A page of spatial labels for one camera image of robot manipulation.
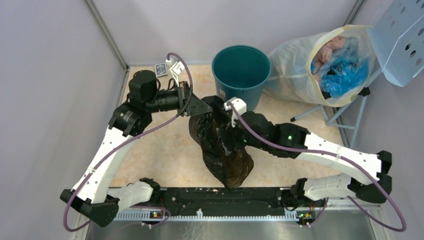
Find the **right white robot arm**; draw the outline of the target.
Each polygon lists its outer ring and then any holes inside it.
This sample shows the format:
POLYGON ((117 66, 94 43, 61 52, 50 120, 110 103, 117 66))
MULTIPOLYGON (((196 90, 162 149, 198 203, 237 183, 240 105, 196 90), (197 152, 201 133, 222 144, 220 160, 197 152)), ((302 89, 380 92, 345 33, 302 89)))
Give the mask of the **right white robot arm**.
POLYGON ((356 151, 293 123, 273 124, 264 115, 252 111, 234 122, 221 124, 216 132, 218 144, 226 155, 250 146, 279 158, 309 161, 339 171, 333 176, 298 179, 288 196, 299 206, 324 198, 344 197, 383 204, 392 191, 392 177, 388 174, 392 154, 388 151, 356 151))

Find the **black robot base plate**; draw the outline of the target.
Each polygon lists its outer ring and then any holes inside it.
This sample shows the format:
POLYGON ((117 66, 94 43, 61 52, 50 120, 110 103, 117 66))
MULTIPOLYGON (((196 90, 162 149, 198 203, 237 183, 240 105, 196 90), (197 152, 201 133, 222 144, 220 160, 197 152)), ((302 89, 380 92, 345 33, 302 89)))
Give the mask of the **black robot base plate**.
POLYGON ((154 190, 149 201, 172 216, 265 217, 283 216, 289 210, 310 207, 283 187, 168 187, 154 190))

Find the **black trash bag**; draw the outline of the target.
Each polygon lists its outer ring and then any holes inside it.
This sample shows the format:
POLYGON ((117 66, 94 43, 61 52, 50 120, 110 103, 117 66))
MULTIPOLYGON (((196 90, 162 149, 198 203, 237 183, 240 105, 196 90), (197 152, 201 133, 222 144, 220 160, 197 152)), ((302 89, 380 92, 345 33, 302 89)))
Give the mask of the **black trash bag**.
POLYGON ((254 167, 254 161, 244 148, 234 149, 226 155, 219 147, 217 128, 231 122, 231 114, 224 109, 224 101, 216 96, 201 99, 213 112, 190 117, 188 130, 191 138, 200 146, 202 159, 211 172, 228 190, 240 187, 254 167))

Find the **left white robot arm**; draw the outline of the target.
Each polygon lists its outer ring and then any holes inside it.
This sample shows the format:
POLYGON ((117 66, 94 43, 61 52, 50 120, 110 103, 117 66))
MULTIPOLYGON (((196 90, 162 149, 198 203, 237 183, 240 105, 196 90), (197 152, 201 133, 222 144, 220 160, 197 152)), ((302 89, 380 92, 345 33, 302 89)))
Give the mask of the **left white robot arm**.
POLYGON ((60 195, 66 203, 64 225, 70 209, 105 227, 122 210, 140 203, 154 207, 160 202, 160 185, 150 178, 118 188, 111 187, 111 181, 133 143, 153 132, 149 124, 154 113, 176 111, 178 117, 191 117, 212 112, 211 106, 194 95, 192 84, 192 80, 171 80, 168 89, 161 89, 153 71, 133 75, 126 100, 114 110, 93 160, 81 179, 60 195))

